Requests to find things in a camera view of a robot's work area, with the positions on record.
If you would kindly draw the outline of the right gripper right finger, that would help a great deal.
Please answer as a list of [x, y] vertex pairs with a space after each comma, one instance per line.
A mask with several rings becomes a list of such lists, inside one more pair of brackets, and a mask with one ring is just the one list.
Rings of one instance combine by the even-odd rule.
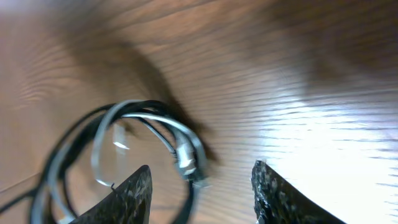
[[344, 223], [293, 187], [264, 161], [255, 162], [251, 183], [257, 223]]

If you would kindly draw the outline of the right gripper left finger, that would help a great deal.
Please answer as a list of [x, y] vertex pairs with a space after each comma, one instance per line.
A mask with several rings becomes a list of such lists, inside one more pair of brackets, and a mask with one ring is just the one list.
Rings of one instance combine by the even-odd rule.
[[152, 176], [148, 165], [141, 166], [74, 224], [148, 224], [152, 200]]

